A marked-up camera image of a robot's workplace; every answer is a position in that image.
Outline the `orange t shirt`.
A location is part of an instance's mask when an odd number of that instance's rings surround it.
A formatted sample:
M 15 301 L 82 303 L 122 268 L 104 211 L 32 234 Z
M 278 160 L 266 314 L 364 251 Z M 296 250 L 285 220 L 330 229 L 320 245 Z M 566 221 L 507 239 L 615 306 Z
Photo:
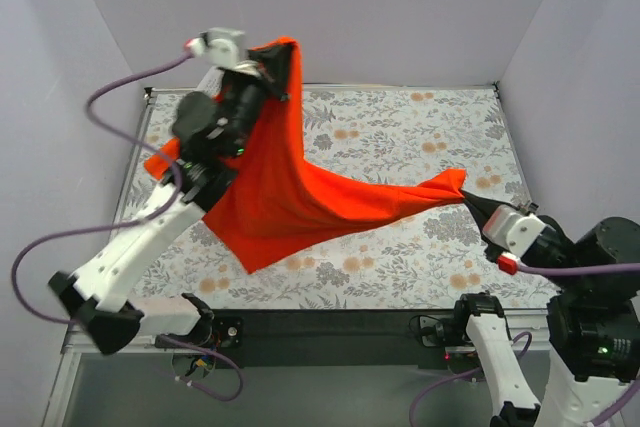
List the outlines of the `orange t shirt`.
M 291 52 L 289 99 L 267 101 L 245 153 L 226 163 L 236 179 L 203 217 L 247 273 L 324 241 L 462 202 L 466 173 L 461 169 L 417 186 L 394 186 L 352 180 L 308 162 L 300 47 L 290 37 L 269 45 Z

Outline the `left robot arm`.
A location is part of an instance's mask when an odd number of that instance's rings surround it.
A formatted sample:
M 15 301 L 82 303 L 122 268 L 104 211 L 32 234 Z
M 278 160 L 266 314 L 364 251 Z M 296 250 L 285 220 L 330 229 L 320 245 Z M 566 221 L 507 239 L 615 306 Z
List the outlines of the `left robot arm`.
M 245 64 L 222 69 L 220 98 L 202 91 L 179 102 L 171 132 L 175 153 L 160 155 L 159 180 L 138 213 L 90 261 L 57 272 L 49 287 L 95 347 L 119 352 L 139 335 L 207 344 L 214 313 L 196 295 L 133 299 L 130 293 L 162 253 L 224 196 L 238 173 L 225 160 L 244 154 L 269 101 L 282 104 L 293 47 L 276 42 L 251 49 Z

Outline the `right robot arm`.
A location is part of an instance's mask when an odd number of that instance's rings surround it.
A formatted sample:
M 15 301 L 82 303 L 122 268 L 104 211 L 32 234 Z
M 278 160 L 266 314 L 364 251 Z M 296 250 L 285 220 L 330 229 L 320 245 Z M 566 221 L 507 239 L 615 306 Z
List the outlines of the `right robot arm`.
M 464 195 L 486 244 L 509 275 L 558 289 L 546 306 L 550 370 L 545 394 L 529 387 L 496 297 L 465 294 L 452 330 L 473 345 L 492 401 L 493 426 L 601 426 L 639 390 L 639 225 L 608 217 L 578 241 L 535 204 Z

